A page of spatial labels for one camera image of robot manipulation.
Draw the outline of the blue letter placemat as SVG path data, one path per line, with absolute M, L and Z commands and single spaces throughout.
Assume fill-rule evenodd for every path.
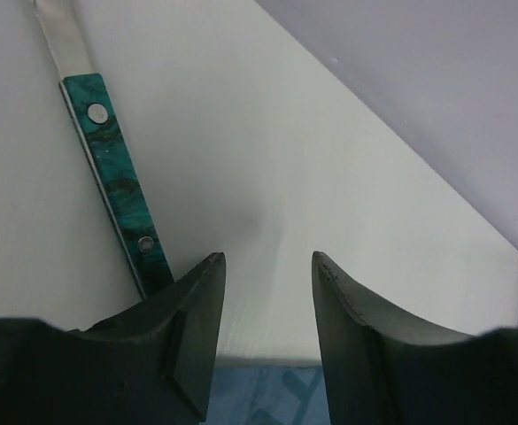
M 218 367 L 207 424 L 329 424 L 321 367 Z

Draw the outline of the green handled fork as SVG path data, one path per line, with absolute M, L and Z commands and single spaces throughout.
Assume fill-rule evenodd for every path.
M 147 298 L 174 278 L 102 75 L 71 1 L 35 1 L 59 87 L 135 286 Z

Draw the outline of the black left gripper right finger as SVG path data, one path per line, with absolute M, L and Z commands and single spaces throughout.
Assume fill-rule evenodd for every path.
M 518 424 L 518 328 L 470 336 L 426 321 L 312 256 L 334 424 Z

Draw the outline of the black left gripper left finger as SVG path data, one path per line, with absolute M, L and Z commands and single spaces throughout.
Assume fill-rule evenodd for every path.
M 0 424 L 203 422 L 225 284 L 215 252 L 85 331 L 0 319 Z

